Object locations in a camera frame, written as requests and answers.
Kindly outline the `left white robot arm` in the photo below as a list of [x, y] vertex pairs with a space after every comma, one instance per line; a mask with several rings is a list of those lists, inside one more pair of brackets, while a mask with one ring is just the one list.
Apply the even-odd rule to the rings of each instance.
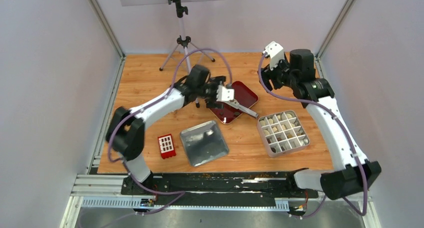
[[222, 108], [222, 102], [233, 100], [235, 91], [225, 84], [225, 76], [211, 77], [210, 70], [195, 65], [188, 75], [174, 82], [158, 97], [137, 107], [121, 106], [112, 115], [105, 141], [109, 150], [119, 153], [120, 158], [135, 179], [134, 188], [140, 194], [149, 194], [153, 181], [151, 170], [142, 152], [146, 130], [169, 113], [177, 111], [196, 99], [203, 99], [208, 108]]

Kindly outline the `red lacquer tray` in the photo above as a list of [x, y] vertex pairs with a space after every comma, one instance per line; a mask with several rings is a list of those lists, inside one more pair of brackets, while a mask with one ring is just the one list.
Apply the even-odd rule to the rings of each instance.
[[[248, 88], [241, 81], [234, 81], [232, 88], [235, 91], [235, 99], [244, 107], [251, 109], [253, 105], [258, 102], [258, 95], [256, 95], [250, 88]], [[244, 114], [241, 110], [231, 107], [228, 104], [223, 104], [223, 109], [212, 108], [210, 111], [223, 123], [230, 124], [239, 116]]]

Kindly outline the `silver compartment tin box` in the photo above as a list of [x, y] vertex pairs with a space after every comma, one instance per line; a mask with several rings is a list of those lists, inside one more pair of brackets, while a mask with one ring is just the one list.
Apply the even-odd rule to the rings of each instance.
[[256, 126], [271, 158], [301, 151], [310, 144], [310, 139], [293, 110], [259, 117]]

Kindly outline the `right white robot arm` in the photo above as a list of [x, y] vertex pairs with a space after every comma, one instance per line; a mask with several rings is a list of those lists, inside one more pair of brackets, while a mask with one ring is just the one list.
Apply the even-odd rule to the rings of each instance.
[[308, 49], [295, 49], [285, 55], [283, 49], [270, 48], [262, 53], [258, 67], [259, 81], [265, 91], [281, 100], [301, 103], [311, 115], [330, 152], [333, 170], [303, 169], [286, 182], [286, 192], [298, 197], [305, 189], [323, 192], [331, 200], [368, 191], [382, 168], [370, 161], [355, 142], [339, 112], [335, 93], [324, 78], [316, 76], [314, 55]]

